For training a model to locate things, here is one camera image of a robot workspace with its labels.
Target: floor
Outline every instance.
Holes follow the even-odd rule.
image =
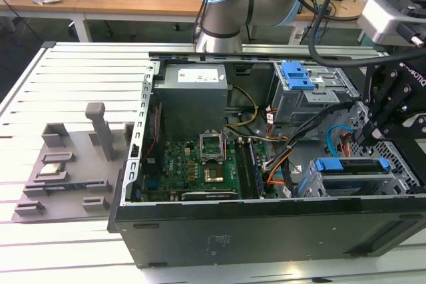
[[[77,41],[69,34],[70,21],[60,19],[25,19],[30,27],[45,41]],[[6,96],[25,67],[29,64],[42,42],[19,19],[14,19],[17,30],[7,32],[0,26],[0,100]],[[180,24],[175,31],[172,23],[135,22],[136,37],[129,34],[128,23],[111,21],[113,36],[107,37],[107,26],[103,21],[90,21],[93,41],[95,42],[138,42],[138,43],[190,43],[192,24]],[[277,44],[288,43],[290,27],[258,27],[252,43]],[[357,29],[329,29],[324,35],[321,45],[358,45]],[[242,32],[243,43],[248,43],[247,34]]]

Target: wooden desk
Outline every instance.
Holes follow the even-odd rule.
[[[195,17],[201,0],[79,0],[75,11]]]
[[[58,3],[36,5],[30,0],[7,0],[22,17],[44,17],[70,19],[75,22],[80,41],[91,41],[86,20],[163,21],[191,23],[200,8],[201,0],[61,0]],[[337,16],[359,15],[363,0],[333,2]],[[0,16],[14,17],[0,0]],[[290,44],[298,44],[314,15],[304,9],[292,23],[294,30]],[[357,28],[356,22],[331,21],[329,27]]]

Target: blue latch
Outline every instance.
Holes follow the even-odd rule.
[[[313,90],[315,88],[315,84],[308,77],[308,72],[300,63],[283,61],[281,68],[290,90]]]
[[[386,171],[389,172],[391,170],[391,165],[385,158],[380,158],[379,163],[381,164],[381,167]]]
[[[318,158],[315,162],[318,171],[343,171],[338,158]]]

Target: black computer case side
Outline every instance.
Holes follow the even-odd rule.
[[[426,227],[426,198],[119,207],[139,268],[375,257]]]

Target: blue cable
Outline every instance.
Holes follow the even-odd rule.
[[[346,131],[351,132],[352,134],[355,133],[350,127],[344,126],[342,124],[336,124],[335,126],[332,126],[330,129],[328,129],[327,134],[325,136],[325,140],[327,141],[327,145],[332,156],[337,156],[337,151],[335,150],[333,140],[331,139],[331,132],[336,128],[345,129]]]

